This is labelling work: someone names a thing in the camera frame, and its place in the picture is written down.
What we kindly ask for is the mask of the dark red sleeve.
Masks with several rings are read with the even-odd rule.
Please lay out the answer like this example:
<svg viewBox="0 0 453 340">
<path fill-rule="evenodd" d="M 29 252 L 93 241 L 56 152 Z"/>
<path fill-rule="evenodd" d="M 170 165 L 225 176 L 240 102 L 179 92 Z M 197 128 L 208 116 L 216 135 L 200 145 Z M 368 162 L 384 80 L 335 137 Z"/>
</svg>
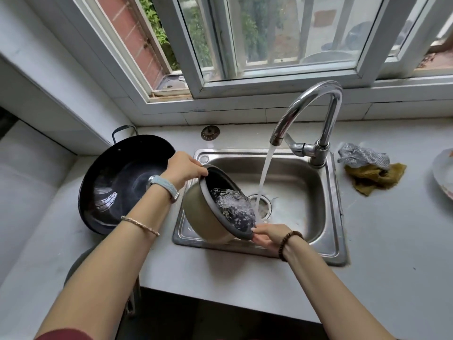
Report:
<svg viewBox="0 0 453 340">
<path fill-rule="evenodd" d="M 78 329 L 61 328 L 45 332 L 34 340 L 93 340 L 93 338 Z"/>
</svg>

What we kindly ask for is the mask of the sink drain strainer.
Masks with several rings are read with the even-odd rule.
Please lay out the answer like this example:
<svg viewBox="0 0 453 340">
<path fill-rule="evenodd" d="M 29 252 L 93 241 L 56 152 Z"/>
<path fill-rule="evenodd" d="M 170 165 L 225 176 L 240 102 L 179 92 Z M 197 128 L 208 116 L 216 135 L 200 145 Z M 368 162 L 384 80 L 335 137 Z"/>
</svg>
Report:
<svg viewBox="0 0 453 340">
<path fill-rule="evenodd" d="M 253 210 L 258 212 L 259 218 L 262 221 L 266 221 L 267 219 L 270 218 L 271 213 L 272 213 L 271 202 L 267 197 L 265 197 L 264 195 L 261 195 L 260 200 L 258 201 L 258 204 L 257 204 L 257 197 L 258 197 L 257 194 L 252 194 L 252 195 L 248 196 Z"/>
</svg>

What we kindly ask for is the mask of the person's left forearm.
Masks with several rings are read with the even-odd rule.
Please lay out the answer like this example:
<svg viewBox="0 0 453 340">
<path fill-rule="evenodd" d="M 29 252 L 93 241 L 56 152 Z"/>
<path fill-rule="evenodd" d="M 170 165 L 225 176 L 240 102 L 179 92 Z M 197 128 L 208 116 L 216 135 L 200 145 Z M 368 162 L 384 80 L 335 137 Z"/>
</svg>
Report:
<svg viewBox="0 0 453 340">
<path fill-rule="evenodd" d="M 93 340 L 111 340 L 170 206 L 168 192 L 152 185 L 76 269 L 36 337 L 52 330 L 72 328 L 85 332 Z"/>
</svg>

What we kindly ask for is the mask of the white plate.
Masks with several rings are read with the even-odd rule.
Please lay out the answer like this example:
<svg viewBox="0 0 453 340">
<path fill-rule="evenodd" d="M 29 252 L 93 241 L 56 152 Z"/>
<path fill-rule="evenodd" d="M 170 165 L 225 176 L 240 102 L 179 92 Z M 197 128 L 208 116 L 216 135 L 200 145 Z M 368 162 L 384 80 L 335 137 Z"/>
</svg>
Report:
<svg viewBox="0 0 453 340">
<path fill-rule="evenodd" d="M 440 189 L 453 201 L 453 148 L 445 149 L 435 157 L 432 171 Z"/>
</svg>

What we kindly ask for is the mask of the chrome faucet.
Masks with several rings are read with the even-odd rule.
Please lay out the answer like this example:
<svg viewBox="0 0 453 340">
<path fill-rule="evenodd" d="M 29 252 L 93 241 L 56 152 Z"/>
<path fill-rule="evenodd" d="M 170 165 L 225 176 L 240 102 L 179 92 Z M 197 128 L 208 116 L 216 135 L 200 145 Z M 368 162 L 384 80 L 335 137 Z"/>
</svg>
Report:
<svg viewBox="0 0 453 340">
<path fill-rule="evenodd" d="M 327 110 L 321 110 L 319 106 L 312 104 L 320 98 L 329 97 L 329 106 Z M 292 153 L 298 157 L 309 158 L 309 164 L 320 169 L 326 164 L 327 154 L 330 148 L 330 137 L 335 126 L 341 105 L 343 102 L 343 89 L 339 82 L 328 80 L 322 81 L 305 92 L 300 94 L 294 102 L 286 109 L 285 114 L 279 120 L 269 143 L 278 147 L 285 142 Z M 313 144 L 306 142 L 295 142 L 288 133 L 291 125 L 295 121 L 309 122 L 321 121 L 323 119 L 323 128 L 318 140 Z"/>
</svg>

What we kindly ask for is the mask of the black wok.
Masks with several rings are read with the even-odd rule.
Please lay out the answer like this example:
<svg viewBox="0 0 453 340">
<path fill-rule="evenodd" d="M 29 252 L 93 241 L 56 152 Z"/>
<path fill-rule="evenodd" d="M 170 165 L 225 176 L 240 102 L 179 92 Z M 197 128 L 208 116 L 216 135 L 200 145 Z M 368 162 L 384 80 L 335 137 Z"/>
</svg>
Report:
<svg viewBox="0 0 453 340">
<path fill-rule="evenodd" d="M 112 132 L 114 144 L 102 153 L 85 174 L 78 210 L 94 233 L 108 235 L 146 192 L 149 177 L 160 175 L 175 148 L 155 135 L 139 135 L 134 125 Z"/>
</svg>

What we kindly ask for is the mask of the person's right forearm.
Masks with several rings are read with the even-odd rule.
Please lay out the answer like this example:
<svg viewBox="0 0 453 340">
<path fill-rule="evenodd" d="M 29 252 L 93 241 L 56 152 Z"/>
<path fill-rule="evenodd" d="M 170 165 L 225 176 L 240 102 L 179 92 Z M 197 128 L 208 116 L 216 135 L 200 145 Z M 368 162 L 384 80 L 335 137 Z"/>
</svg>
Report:
<svg viewBox="0 0 453 340">
<path fill-rule="evenodd" d="M 283 255 L 330 340 L 396 340 L 305 240 L 290 237 Z"/>
</svg>

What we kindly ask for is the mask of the white window frame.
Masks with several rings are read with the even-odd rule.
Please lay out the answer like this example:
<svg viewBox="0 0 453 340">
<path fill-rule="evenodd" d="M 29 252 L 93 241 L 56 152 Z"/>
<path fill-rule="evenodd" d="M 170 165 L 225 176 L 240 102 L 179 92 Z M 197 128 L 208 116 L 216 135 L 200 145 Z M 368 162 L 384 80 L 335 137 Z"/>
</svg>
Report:
<svg viewBox="0 0 453 340">
<path fill-rule="evenodd" d="M 66 16 L 111 74 L 100 81 L 99 73 L 89 73 L 110 94 L 115 81 L 121 92 L 113 91 L 111 99 L 134 123 L 148 124 L 141 118 L 155 114 L 224 111 L 233 109 L 282 108 L 289 105 L 296 92 L 308 90 L 315 83 L 334 80 L 343 88 L 343 101 L 357 103 L 453 102 L 453 73 L 443 76 L 390 78 L 378 77 L 398 63 L 387 60 L 390 44 L 397 38 L 416 0 L 381 0 L 364 48 L 355 61 L 329 61 L 270 68 L 237 69 L 241 44 L 234 34 L 241 29 L 237 0 L 201 0 L 201 13 L 207 17 L 208 40 L 215 45 L 216 66 L 222 76 L 208 81 L 198 63 L 194 39 L 190 38 L 178 0 L 155 0 L 164 17 L 164 27 L 176 50 L 189 91 L 181 96 L 152 97 L 155 93 L 139 65 L 101 7 L 98 0 L 66 1 Z"/>
</svg>

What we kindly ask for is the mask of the light blue wristwatch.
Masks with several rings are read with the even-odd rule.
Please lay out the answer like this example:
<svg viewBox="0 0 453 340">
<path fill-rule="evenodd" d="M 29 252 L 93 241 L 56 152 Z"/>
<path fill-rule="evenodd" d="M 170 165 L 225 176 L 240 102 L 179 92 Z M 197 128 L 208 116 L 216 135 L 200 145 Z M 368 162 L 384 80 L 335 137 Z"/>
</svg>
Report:
<svg viewBox="0 0 453 340">
<path fill-rule="evenodd" d="M 167 179 L 161 177 L 160 175 L 152 175 L 148 178 L 146 190 L 148 190 L 154 184 L 164 188 L 170 195 L 171 203 L 176 203 L 179 198 L 179 191 L 177 188 L 175 188 L 173 183 L 169 182 Z"/>
</svg>

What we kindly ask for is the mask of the person's left hand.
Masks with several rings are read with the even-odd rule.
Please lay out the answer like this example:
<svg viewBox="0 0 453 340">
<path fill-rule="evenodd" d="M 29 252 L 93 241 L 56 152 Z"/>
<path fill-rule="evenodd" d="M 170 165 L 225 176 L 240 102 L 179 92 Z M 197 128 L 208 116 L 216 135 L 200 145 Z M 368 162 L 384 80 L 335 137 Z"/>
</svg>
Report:
<svg viewBox="0 0 453 340">
<path fill-rule="evenodd" d="M 188 180 L 188 153 L 177 151 L 169 160 L 166 171 L 160 176 L 173 183 L 175 188 L 181 190 Z"/>
</svg>

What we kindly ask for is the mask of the stainless steel sink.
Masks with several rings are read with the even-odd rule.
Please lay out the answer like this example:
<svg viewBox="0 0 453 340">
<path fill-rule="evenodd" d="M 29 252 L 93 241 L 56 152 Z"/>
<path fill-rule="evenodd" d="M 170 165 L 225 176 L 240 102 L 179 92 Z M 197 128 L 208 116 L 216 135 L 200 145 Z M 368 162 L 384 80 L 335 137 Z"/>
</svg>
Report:
<svg viewBox="0 0 453 340">
<path fill-rule="evenodd" d="M 258 192 L 266 155 L 266 149 L 199 149 L 195 159 L 223 170 L 248 197 Z M 327 264 L 349 264 L 332 153 L 323 168 L 315 169 L 308 158 L 277 149 L 262 195 L 272 205 L 267 222 L 284 223 L 301 232 Z"/>
</svg>

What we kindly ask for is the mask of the olive green rag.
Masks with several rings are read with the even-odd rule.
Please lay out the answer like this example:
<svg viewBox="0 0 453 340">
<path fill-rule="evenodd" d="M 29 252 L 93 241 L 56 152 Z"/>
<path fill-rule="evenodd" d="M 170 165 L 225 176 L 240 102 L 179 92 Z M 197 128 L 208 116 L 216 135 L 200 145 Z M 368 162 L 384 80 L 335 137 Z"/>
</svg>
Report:
<svg viewBox="0 0 453 340">
<path fill-rule="evenodd" d="M 388 190 L 396 186 L 403 177 L 407 166 L 401 163 L 391 164 L 388 170 L 376 165 L 365 165 L 353 168 L 344 166 L 346 173 L 352 178 L 353 188 L 364 196 L 376 190 Z"/>
</svg>

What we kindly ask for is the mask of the grey mesh dishcloth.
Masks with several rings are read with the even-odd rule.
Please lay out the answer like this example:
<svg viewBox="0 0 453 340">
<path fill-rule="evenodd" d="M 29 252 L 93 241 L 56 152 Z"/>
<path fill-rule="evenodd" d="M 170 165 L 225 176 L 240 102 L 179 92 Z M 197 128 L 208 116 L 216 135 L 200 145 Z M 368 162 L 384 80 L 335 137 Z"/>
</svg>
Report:
<svg viewBox="0 0 453 340">
<path fill-rule="evenodd" d="M 380 153 L 353 143 L 345 143 L 338 150 L 338 155 L 338 163 L 343 163 L 352 168 L 360 168 L 366 165 L 377 166 L 381 170 L 389 170 L 390 168 L 390 158 L 386 153 Z"/>
</svg>

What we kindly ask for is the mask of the person's right hand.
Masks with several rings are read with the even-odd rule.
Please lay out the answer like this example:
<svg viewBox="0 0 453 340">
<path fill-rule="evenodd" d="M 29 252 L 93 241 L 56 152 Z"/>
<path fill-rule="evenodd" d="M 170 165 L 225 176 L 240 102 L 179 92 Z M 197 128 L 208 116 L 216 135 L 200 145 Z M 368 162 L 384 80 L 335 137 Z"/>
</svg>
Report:
<svg viewBox="0 0 453 340">
<path fill-rule="evenodd" d="M 252 236 L 252 241 L 274 254 L 277 254 L 280 258 L 283 255 L 283 248 L 284 244 L 289 239 L 288 234 L 292 234 L 293 231 L 286 226 L 285 224 L 279 224 L 279 234 L 254 234 Z"/>
</svg>

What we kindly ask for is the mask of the rice cooker pot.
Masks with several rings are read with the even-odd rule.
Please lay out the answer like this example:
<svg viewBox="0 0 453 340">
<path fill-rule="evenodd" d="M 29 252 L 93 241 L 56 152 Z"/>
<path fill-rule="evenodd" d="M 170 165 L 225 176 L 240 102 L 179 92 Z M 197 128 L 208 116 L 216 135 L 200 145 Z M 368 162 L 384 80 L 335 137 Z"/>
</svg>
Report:
<svg viewBox="0 0 453 340">
<path fill-rule="evenodd" d="M 256 214 L 250 199 L 220 168 L 204 165 L 200 177 L 185 192 L 182 207 L 195 233 L 207 243 L 251 241 Z"/>
</svg>

